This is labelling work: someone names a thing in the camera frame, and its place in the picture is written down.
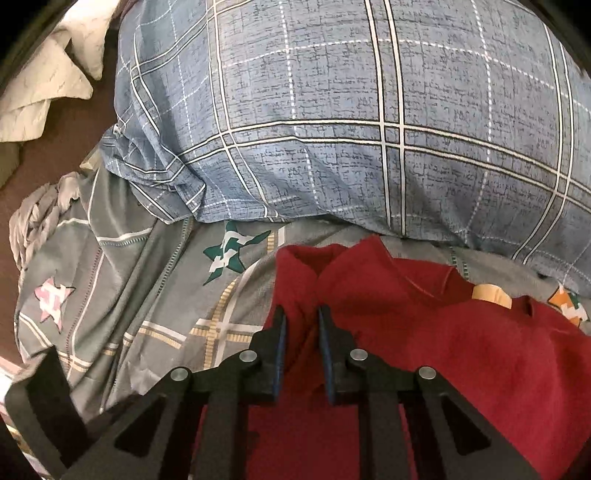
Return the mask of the blue plaid pillow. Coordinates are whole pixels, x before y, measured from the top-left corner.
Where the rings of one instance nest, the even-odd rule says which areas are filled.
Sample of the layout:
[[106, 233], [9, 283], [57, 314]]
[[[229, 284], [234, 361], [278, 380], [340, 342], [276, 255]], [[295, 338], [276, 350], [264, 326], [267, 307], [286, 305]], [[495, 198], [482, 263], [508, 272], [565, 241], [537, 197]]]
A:
[[590, 292], [590, 77], [521, 1], [138, 1], [106, 169], [165, 223], [332, 217]]

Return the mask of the red knit garment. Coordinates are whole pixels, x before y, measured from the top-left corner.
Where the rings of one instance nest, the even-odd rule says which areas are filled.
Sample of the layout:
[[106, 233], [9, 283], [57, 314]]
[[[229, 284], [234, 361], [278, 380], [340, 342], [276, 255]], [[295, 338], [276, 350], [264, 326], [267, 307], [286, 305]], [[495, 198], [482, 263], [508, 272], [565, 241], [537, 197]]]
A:
[[355, 479], [359, 421], [325, 395], [318, 320], [391, 366], [431, 366], [544, 479], [572, 479], [590, 460], [590, 339], [558, 310], [553, 280], [496, 255], [379, 238], [357, 227], [288, 225], [259, 243], [221, 226], [187, 252], [197, 295], [229, 301], [229, 324], [287, 313], [280, 400], [249, 412], [250, 479]]

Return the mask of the white crumpled cloth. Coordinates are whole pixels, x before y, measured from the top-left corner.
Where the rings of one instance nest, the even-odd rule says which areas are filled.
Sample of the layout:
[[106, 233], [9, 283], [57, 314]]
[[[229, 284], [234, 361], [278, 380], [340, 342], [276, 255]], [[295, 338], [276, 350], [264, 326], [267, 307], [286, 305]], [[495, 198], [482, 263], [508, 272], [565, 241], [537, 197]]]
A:
[[26, 142], [42, 136], [51, 103], [87, 100], [92, 79], [100, 80], [107, 30], [120, 1], [76, 1], [8, 82], [1, 95], [1, 141]]

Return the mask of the grey patterned bed sheet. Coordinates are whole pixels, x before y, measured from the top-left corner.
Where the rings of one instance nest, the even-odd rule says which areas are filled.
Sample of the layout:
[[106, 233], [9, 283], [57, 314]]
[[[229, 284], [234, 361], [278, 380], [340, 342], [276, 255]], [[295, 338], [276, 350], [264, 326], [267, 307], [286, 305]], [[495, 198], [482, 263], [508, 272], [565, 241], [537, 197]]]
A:
[[[74, 404], [87, 419], [147, 392], [173, 367], [215, 367], [249, 346], [270, 314], [257, 325], [233, 325], [222, 319], [228, 295], [207, 306], [197, 295], [201, 281], [190, 272], [192, 239], [221, 226], [225, 236], [256, 244], [291, 224], [356, 227], [318, 219], [167, 225], [104, 169], [66, 175], [37, 189], [11, 220], [21, 270], [15, 312], [21, 354], [29, 358], [54, 347]], [[555, 281], [565, 294], [559, 312], [590, 339], [588, 287], [512, 262]]]

